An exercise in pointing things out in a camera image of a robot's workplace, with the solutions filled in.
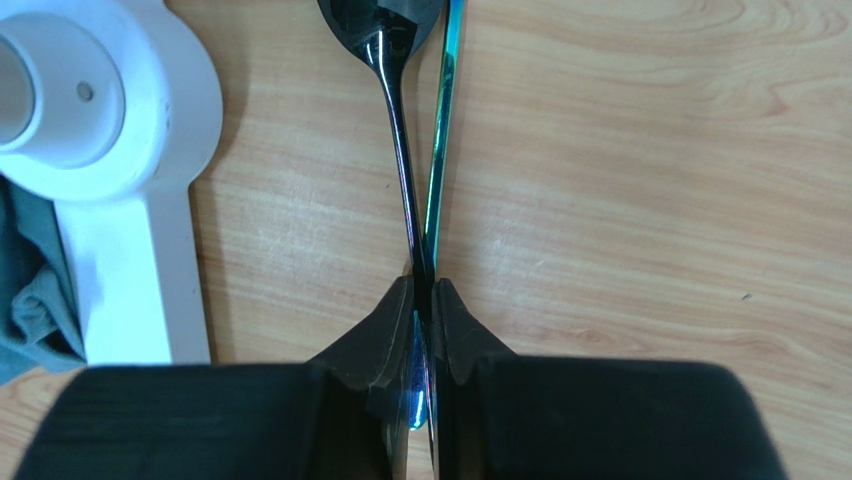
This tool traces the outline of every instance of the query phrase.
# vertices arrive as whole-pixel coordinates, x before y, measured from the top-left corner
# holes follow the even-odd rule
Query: white plastic base
[[[0,21],[32,79],[35,108],[26,130],[0,154],[19,154],[63,169],[88,165],[112,148],[124,118],[121,79],[95,38],[54,15]]]
[[[3,0],[0,32],[19,15],[85,31],[101,49],[88,53],[106,52],[123,92],[120,131],[94,161],[62,157],[79,147],[73,138],[38,158],[0,151],[0,173],[56,202],[88,363],[209,362],[187,189],[222,127],[210,58],[161,0]]]

